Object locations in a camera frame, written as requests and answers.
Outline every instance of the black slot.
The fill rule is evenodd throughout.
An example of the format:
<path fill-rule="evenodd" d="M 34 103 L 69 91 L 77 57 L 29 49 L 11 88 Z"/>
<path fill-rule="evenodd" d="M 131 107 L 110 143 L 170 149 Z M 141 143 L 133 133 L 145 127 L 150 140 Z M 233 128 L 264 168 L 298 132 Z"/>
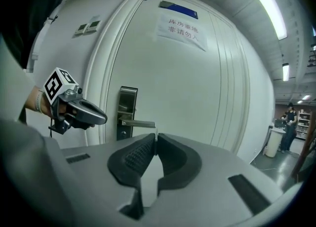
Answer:
<path fill-rule="evenodd" d="M 235 175 L 228 178 L 234 189 L 247 205 L 249 210 L 256 215 L 266 209 L 270 203 L 243 175 Z"/>
<path fill-rule="evenodd" d="M 90 156 L 86 153 L 83 153 L 83 154 L 72 156 L 72 157 L 66 157 L 66 161 L 69 164 L 72 164 L 72 163 L 82 161 L 82 160 L 87 159 L 87 158 L 90 158 Z"/>

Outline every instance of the hand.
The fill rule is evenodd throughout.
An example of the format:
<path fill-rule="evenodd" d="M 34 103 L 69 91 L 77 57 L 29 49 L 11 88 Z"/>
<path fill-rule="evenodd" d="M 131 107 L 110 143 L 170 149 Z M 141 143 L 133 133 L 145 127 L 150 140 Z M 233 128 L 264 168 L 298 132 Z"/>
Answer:
<path fill-rule="evenodd" d="M 59 106 L 59 114 L 63 115 L 66 113 L 66 104 L 60 103 Z M 43 95 L 41 102 L 40 102 L 40 109 L 43 114 L 49 116 L 50 118 L 53 118 L 51 112 L 50 112 L 50 103 L 48 101 L 48 98 L 46 95 Z"/>

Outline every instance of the metal door handle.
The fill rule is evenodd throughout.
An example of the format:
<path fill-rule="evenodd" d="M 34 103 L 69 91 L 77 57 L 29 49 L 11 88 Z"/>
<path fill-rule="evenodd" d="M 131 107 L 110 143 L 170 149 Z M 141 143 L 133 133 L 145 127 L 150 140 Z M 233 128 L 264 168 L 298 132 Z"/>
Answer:
<path fill-rule="evenodd" d="M 134 120 L 137 88 L 120 88 L 117 116 L 117 140 L 130 138 L 134 127 L 156 128 L 155 122 Z"/>
<path fill-rule="evenodd" d="M 155 122 L 130 120 L 130 119 L 124 119 L 123 117 L 121 117 L 119 120 L 122 122 L 122 125 L 126 125 L 126 126 L 156 128 Z"/>

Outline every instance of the white wall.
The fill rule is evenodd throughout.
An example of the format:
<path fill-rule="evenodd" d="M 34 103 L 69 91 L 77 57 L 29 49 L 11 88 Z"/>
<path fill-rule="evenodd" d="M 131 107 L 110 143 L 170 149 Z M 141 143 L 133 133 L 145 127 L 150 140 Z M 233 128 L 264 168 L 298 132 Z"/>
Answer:
<path fill-rule="evenodd" d="M 262 149 L 275 109 L 273 84 L 259 55 L 238 31 L 247 58 L 250 80 L 249 114 L 237 156 L 250 163 Z"/>
<path fill-rule="evenodd" d="M 112 13 L 123 0 L 78 0 L 66 4 L 58 13 L 42 43 L 34 73 L 29 74 L 35 84 L 42 87 L 49 74 L 56 68 L 66 69 L 83 86 L 86 69 L 95 43 Z M 91 18 L 98 16 L 102 26 L 96 33 L 74 37 L 75 30 Z M 48 136 L 50 119 L 27 111 L 27 123 L 42 135 Z M 61 148 L 86 145 L 84 131 L 71 128 L 64 135 L 53 133 Z"/>

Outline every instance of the trash bin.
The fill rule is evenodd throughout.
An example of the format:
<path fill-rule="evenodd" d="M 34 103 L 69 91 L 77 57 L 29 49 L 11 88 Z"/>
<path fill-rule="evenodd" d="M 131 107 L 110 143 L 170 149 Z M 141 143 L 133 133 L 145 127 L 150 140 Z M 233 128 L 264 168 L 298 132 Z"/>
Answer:
<path fill-rule="evenodd" d="M 282 129 L 278 129 L 278 128 L 271 129 L 271 135 L 268 141 L 266 156 L 273 158 L 276 155 L 277 149 L 281 143 L 282 136 L 284 133 L 285 131 Z"/>

